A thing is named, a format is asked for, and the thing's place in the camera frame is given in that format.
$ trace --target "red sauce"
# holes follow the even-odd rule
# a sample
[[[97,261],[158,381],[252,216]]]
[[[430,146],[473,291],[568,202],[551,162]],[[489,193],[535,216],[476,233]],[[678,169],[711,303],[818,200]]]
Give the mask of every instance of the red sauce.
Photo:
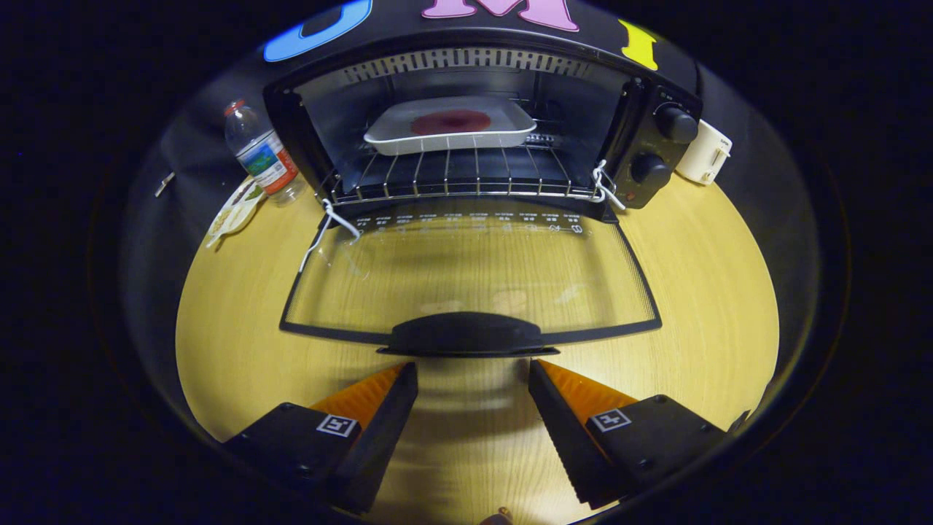
[[[438,111],[415,119],[411,132],[416,135],[443,135],[483,131],[492,124],[489,115],[472,109]]]

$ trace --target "wire rack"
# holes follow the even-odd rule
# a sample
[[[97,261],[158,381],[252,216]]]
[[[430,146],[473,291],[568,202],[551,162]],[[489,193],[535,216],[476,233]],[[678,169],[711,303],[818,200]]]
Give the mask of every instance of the wire rack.
[[[468,195],[567,197],[598,200],[589,174],[568,171],[552,135],[532,134],[518,147],[423,151],[386,156],[370,149],[353,180],[332,170],[315,194],[336,205],[394,199]],[[611,180],[608,184],[615,190]]]

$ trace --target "water bottle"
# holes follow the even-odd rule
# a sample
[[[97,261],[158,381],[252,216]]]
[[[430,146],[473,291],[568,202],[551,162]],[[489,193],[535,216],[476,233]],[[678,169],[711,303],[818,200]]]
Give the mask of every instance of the water bottle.
[[[224,136],[237,161],[277,206],[293,202],[308,187],[282,146],[269,119],[258,114],[243,100],[231,102],[224,111]]]

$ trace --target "oven control knob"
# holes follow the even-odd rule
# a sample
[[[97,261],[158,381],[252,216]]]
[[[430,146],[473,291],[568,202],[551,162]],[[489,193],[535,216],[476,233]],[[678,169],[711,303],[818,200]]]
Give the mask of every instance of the oven control knob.
[[[670,176],[671,168],[664,163],[664,159],[657,155],[645,153],[639,155],[632,163],[632,180],[638,184],[645,181],[660,182],[665,177]]]
[[[697,137],[697,121],[679,107],[666,107],[654,116],[661,135],[677,144],[689,144]]]

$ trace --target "oven control panel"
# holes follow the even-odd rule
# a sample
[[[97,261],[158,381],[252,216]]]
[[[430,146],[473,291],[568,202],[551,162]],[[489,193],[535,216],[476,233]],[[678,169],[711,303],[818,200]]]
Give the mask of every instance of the oven control panel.
[[[627,206],[641,208],[671,179],[674,167],[696,138],[702,103],[664,86],[644,93],[629,148],[617,164],[616,195]]]

